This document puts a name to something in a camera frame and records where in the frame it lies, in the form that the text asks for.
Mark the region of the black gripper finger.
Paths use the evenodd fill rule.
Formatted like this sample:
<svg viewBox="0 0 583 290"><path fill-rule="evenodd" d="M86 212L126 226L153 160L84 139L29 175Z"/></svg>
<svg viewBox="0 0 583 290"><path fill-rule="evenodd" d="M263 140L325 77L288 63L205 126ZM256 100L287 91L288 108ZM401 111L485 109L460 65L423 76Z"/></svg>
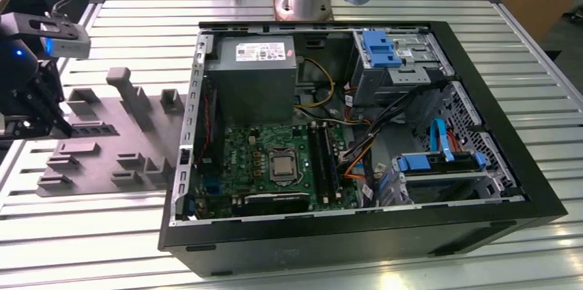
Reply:
<svg viewBox="0 0 583 290"><path fill-rule="evenodd" d="M53 116L1 115L1 140L45 137L52 130Z"/></svg>
<svg viewBox="0 0 583 290"><path fill-rule="evenodd" d="M64 93L60 82L58 68L53 60L38 61L37 71L28 82L28 99L33 116L49 126L49 134L56 139L72 136L72 126L64 120L60 103Z"/></svg>

